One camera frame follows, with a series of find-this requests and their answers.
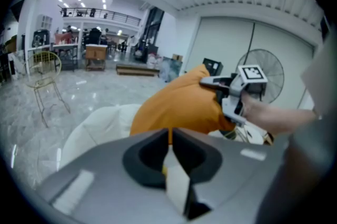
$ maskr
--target white pillar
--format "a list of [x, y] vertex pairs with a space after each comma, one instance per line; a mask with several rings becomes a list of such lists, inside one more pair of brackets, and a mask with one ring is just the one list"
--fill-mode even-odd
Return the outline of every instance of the white pillar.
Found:
[[[28, 61], [28, 50], [32, 47], [33, 35], [36, 30], [36, 6], [38, 0], [32, 0], [31, 7], [29, 8], [27, 24], [25, 30], [25, 58]], [[27, 74], [30, 74], [29, 64], [26, 64]]]
[[80, 24], [80, 32], [78, 33], [78, 40], [77, 40], [77, 61], [79, 62], [81, 58], [81, 48], [82, 48], [82, 38], [83, 38], [83, 28], [84, 28], [84, 22], [81, 22]]

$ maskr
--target orange cloth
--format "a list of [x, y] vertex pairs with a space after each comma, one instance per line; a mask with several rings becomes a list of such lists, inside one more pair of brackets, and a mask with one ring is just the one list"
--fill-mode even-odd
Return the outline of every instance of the orange cloth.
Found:
[[224, 117], [215, 90], [199, 85], [201, 78], [208, 76], [205, 65], [200, 65], [145, 101], [133, 119], [130, 135], [169, 128], [168, 141], [172, 144], [173, 127], [205, 134], [214, 130], [233, 130], [235, 124]]

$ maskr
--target box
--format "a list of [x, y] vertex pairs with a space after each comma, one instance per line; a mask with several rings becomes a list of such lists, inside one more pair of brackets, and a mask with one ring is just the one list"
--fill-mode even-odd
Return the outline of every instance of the box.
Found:
[[183, 56], [182, 55], [178, 55], [178, 54], [173, 54], [172, 55], [172, 59], [178, 60], [179, 62], [182, 62], [183, 61]]

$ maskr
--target wire chair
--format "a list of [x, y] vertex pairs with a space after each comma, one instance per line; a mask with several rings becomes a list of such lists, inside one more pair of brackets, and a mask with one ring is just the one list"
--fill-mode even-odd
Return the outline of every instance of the wire chair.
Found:
[[23, 66], [22, 76], [24, 83], [34, 89], [36, 102], [41, 113], [42, 122], [48, 128], [48, 124], [44, 119], [43, 112], [45, 110], [39, 89], [52, 84], [57, 98], [63, 102], [66, 110], [70, 113], [69, 105], [62, 99], [61, 94], [56, 86], [55, 79], [59, 75], [62, 68], [60, 58], [51, 52], [40, 52], [33, 54], [26, 60]]

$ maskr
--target wooden cabinet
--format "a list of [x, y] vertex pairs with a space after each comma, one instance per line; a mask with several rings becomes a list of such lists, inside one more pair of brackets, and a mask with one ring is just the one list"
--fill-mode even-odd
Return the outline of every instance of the wooden cabinet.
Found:
[[86, 45], [86, 69], [105, 69], [107, 45]]

